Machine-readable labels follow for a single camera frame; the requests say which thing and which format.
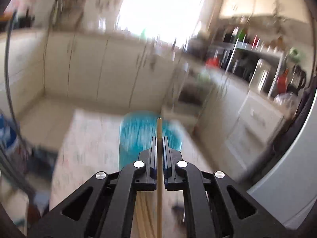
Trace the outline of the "wooden chopstick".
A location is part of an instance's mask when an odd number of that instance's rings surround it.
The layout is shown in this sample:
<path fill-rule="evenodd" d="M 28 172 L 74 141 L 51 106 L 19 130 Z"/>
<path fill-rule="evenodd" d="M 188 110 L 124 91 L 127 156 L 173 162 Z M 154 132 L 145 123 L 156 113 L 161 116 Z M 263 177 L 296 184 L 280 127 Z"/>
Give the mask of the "wooden chopstick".
<path fill-rule="evenodd" d="M 157 119 L 157 237 L 162 238 L 162 202 L 163 202 L 163 156 L 162 156 L 162 119 Z"/>

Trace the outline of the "lower kitchen cabinets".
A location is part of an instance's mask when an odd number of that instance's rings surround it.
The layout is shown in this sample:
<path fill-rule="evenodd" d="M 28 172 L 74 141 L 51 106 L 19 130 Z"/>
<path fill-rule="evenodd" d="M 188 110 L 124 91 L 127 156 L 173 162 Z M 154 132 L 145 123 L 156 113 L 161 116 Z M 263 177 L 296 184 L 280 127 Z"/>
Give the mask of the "lower kitchen cabinets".
<path fill-rule="evenodd" d="M 1 35 L 1 109 L 21 114 L 43 94 L 122 110 L 159 112 L 180 55 L 121 35 L 18 30 Z"/>

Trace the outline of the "floral tablecloth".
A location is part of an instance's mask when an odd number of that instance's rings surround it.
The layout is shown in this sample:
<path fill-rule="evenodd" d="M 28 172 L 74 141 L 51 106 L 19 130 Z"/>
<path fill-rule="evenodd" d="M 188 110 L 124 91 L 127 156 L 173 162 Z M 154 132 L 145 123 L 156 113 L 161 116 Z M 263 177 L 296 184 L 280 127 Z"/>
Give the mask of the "floral tablecloth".
<path fill-rule="evenodd" d="M 74 111 L 72 121 L 59 148 L 53 174 L 50 210 L 96 172 L 106 171 L 111 174 L 121 170 L 119 168 L 119 131 L 123 118 L 123 115 L 93 113 L 80 109 Z M 187 129 L 179 121 L 173 122 L 180 128 L 183 137 L 180 150 L 183 159 L 201 170 L 211 172 L 212 169 Z M 172 210 L 173 206 L 184 205 L 182 192 L 164 191 L 163 194 L 163 237 L 186 237 L 186 228 L 184 224 L 181 224 L 180 213 L 174 213 Z M 156 192 L 151 195 L 141 195 L 141 198 L 141 201 L 137 199 L 136 205 L 146 202 L 148 205 L 146 209 L 151 207 L 151 213 L 145 213 L 145 209 L 142 214 L 136 212 L 131 237 L 140 237 L 141 227 L 137 222 L 139 218 L 145 221 L 151 216 L 153 225 L 156 226 L 156 206 L 154 205 Z M 141 237 L 156 236 L 151 234 L 149 227 L 145 228 L 146 236 L 144 234 Z"/>

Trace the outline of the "white fridge side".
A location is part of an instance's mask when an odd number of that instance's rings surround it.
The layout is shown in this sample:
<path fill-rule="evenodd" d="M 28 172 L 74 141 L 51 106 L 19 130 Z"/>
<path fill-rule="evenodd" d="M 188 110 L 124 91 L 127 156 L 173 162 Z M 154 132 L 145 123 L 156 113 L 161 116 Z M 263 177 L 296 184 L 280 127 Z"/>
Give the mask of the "white fridge side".
<path fill-rule="evenodd" d="M 297 229 L 316 202 L 316 98 L 291 147 L 259 182 L 248 190 L 280 223 Z"/>

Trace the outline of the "teal perforated plastic basket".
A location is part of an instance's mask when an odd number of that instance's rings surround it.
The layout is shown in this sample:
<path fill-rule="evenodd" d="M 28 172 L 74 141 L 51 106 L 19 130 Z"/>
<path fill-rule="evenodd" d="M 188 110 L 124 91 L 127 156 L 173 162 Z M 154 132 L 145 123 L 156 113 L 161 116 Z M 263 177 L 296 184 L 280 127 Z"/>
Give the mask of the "teal perforated plastic basket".
<path fill-rule="evenodd" d="M 156 136 L 159 115 L 150 111 L 136 111 L 124 116 L 119 131 L 119 168 L 136 161 L 139 152 L 150 149 Z M 168 137 L 171 149 L 182 149 L 183 137 L 176 123 L 163 120 L 162 134 Z"/>

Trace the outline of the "white drawer unit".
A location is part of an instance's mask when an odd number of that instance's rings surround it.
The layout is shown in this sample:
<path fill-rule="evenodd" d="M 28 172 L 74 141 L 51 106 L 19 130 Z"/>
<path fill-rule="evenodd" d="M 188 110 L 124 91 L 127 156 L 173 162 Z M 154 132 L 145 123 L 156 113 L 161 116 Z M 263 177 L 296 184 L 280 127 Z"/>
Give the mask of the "white drawer unit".
<path fill-rule="evenodd" d="M 250 90 L 225 144 L 247 169 L 260 159 L 287 118 L 288 112 L 283 107 Z"/>

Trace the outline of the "blue white bag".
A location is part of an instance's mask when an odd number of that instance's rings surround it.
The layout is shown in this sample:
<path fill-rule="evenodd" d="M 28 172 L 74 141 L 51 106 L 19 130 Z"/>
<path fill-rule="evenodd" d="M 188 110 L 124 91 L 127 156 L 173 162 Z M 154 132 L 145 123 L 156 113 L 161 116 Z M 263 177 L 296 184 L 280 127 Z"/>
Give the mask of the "blue white bag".
<path fill-rule="evenodd" d="M 17 155 L 20 151 L 20 146 L 13 120 L 8 119 L 1 113 L 0 128 L 1 148 L 4 150 L 6 156 Z"/>

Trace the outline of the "white shelf trolley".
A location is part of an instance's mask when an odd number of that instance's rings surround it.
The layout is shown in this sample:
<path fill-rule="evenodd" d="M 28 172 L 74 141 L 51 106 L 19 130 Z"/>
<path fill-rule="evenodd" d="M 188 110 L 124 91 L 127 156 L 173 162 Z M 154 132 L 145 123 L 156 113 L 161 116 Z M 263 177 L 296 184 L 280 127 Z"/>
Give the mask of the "white shelf trolley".
<path fill-rule="evenodd" d="M 179 121 L 192 131 L 198 122 L 211 92 L 210 72 L 205 67 L 178 65 L 163 100 L 161 115 Z"/>

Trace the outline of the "white electric kettle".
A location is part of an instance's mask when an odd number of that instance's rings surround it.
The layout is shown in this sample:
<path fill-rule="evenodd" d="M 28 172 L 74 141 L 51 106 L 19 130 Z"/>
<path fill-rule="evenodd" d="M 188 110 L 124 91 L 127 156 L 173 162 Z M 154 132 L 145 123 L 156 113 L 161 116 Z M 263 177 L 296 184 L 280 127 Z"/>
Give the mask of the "white electric kettle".
<path fill-rule="evenodd" d="M 249 88 L 258 93 L 268 93 L 273 80 L 272 66 L 263 59 L 259 59 L 254 74 L 249 83 Z"/>

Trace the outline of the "white storage shelf unit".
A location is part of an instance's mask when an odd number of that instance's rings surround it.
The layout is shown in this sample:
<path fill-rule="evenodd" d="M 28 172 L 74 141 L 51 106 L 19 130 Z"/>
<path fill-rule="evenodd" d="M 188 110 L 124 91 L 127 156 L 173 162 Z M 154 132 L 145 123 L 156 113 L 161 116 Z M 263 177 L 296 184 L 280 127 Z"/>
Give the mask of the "white storage shelf unit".
<path fill-rule="evenodd" d="M 269 98 L 276 94 L 277 77 L 286 59 L 285 52 L 240 41 L 234 44 L 223 42 L 220 47 L 226 52 L 223 58 L 227 73 L 241 78 L 249 88 Z"/>

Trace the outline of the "upper wall cabinets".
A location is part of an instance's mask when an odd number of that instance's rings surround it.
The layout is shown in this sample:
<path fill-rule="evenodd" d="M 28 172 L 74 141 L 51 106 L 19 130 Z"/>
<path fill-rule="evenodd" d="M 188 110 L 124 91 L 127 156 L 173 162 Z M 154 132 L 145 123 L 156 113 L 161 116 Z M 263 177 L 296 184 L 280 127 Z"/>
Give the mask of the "upper wall cabinets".
<path fill-rule="evenodd" d="M 309 12 L 304 0 L 223 0 L 220 19 L 233 17 L 273 17 L 309 22 Z"/>

